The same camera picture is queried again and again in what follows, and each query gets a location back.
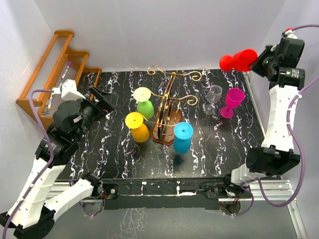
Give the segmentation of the red wine glass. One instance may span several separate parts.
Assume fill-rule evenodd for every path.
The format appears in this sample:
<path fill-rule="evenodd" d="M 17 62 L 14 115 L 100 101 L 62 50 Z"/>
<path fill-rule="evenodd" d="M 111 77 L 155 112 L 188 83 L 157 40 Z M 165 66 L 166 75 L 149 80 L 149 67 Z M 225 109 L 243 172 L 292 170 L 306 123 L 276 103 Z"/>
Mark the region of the red wine glass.
<path fill-rule="evenodd" d="M 234 55 L 224 55 L 219 60 L 219 67 L 223 71 L 231 71 L 232 69 L 240 72 L 249 72 L 251 65 L 257 60 L 257 52 L 253 49 L 245 49 Z"/>

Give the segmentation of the magenta wine glass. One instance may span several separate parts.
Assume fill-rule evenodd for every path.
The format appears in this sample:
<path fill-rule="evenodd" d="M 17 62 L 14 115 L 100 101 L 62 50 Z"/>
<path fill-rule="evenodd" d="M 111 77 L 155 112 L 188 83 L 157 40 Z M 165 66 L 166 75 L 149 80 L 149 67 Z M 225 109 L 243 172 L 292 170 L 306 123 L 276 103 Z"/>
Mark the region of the magenta wine glass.
<path fill-rule="evenodd" d="M 225 104 L 226 106 L 220 110 L 222 117 L 230 119 L 233 117 L 233 109 L 238 107 L 245 99 L 245 94 L 242 90 L 237 88 L 229 89 L 226 94 Z"/>

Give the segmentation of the clear wine glass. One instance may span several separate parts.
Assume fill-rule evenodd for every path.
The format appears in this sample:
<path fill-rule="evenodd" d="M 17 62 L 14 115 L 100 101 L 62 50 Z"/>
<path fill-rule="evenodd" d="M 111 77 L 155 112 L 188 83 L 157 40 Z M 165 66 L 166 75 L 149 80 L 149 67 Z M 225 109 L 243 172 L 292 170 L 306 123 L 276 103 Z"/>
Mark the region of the clear wine glass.
<path fill-rule="evenodd" d="M 222 88 L 219 85 L 213 85 L 210 87 L 206 99 L 208 104 L 203 106 L 203 111 L 207 115 L 213 115 L 215 113 L 215 104 L 220 101 L 222 95 Z"/>

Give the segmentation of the gold wire wine glass rack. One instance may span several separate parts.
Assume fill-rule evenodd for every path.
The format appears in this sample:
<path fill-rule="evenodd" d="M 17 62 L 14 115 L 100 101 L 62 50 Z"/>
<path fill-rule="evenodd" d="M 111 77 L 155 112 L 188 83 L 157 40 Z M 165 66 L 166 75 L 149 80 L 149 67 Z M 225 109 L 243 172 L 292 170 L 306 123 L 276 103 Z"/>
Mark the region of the gold wire wine glass rack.
<path fill-rule="evenodd" d="M 177 76 L 191 76 L 191 80 L 198 82 L 202 79 L 202 74 L 198 71 L 190 71 L 188 73 L 168 72 L 160 69 L 157 66 L 150 66 L 147 69 L 149 75 L 155 75 L 157 72 L 170 75 L 166 89 L 162 95 L 156 95 L 161 99 L 156 120 L 153 122 L 151 130 L 151 138 L 153 142 L 170 146 L 173 144 L 175 134 L 174 127 L 183 121 L 181 110 L 179 110 L 182 101 L 186 100 L 189 106 L 194 106 L 198 102 L 198 98 L 194 95 L 186 95 L 182 98 L 174 98 L 171 96 L 171 90 Z"/>

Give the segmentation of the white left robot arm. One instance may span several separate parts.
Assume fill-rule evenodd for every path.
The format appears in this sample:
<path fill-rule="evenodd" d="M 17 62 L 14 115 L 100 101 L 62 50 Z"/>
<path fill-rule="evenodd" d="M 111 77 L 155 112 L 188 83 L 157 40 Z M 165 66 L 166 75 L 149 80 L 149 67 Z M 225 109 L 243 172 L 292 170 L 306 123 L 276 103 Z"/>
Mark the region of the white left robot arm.
<path fill-rule="evenodd" d="M 96 87 L 89 92 L 95 100 L 76 92 L 75 96 L 58 106 L 53 123 L 45 129 L 33 161 L 30 175 L 14 205 L 0 215 L 2 237 L 7 229 L 14 229 L 17 239 L 42 239 L 52 230 L 56 220 L 85 198 L 99 198 L 102 181 L 92 173 L 82 176 L 62 193 L 48 199 L 48 194 L 59 174 L 79 148 L 79 143 L 93 122 L 111 113 L 119 96 Z"/>

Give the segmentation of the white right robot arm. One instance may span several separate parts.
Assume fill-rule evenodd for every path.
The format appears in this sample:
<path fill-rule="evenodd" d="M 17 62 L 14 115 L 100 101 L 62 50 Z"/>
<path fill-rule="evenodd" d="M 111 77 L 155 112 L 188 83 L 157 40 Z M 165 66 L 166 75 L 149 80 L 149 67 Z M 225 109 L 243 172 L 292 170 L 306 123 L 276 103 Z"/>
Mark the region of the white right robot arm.
<path fill-rule="evenodd" d="M 243 165 L 224 177 L 225 196 L 235 197 L 250 180 L 283 175 L 299 164 L 301 157 L 294 152 L 289 130 L 294 124 L 298 93 L 305 83 L 305 71 L 297 68 L 304 46 L 301 39 L 283 36 L 278 44 L 267 45 L 260 55 L 246 49 L 220 59 L 222 70 L 253 71 L 270 82 L 270 113 L 264 141 L 248 151 Z"/>

